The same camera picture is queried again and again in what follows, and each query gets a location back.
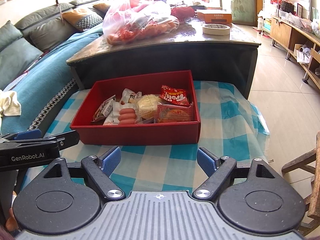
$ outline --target silver bolt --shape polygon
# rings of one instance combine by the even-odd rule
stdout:
[[[111,198],[118,198],[123,195],[123,192],[119,189],[112,189],[107,192],[107,196]]]
[[[211,192],[207,189],[198,189],[195,192],[195,195],[199,198],[206,198],[209,197],[211,195]]]

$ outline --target blue and white checkered tablecloth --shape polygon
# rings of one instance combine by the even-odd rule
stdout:
[[[221,82],[194,81],[201,118],[198,144],[122,146],[121,162],[110,178],[128,194],[131,190],[182,190],[192,192],[207,178],[196,162],[199,147],[216,156],[237,161],[266,160],[269,131],[259,110],[235,86]],[[70,123],[89,90],[74,93],[65,103],[47,134],[69,131]],[[60,152],[67,162],[89,155],[102,155],[111,146],[78,145]],[[44,167],[30,168],[26,186]]]

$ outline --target tile floor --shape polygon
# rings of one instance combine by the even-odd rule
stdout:
[[[249,101],[260,109],[266,120],[270,130],[268,160],[273,160],[270,165],[281,174],[285,163],[316,146],[316,133],[320,130],[320,90],[311,79],[309,85],[302,82],[305,72],[293,58],[291,62],[284,58],[285,49],[270,46],[271,39],[250,26],[239,27],[261,42]],[[311,177],[311,173],[300,169],[284,175],[303,198],[311,194]],[[320,227],[308,237],[319,235]]]

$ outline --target yellow pillow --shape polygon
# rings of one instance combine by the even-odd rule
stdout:
[[[80,31],[88,30],[103,22],[101,16],[89,8],[75,8],[62,13],[63,18]]]
[[[93,5],[94,8],[96,8],[99,11],[102,11],[103,13],[107,13],[111,6],[111,1],[109,0],[101,0],[98,3],[95,3]]]

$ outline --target tape roll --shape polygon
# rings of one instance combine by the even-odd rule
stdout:
[[[209,35],[229,35],[230,27],[223,24],[206,24],[202,26],[202,32]]]

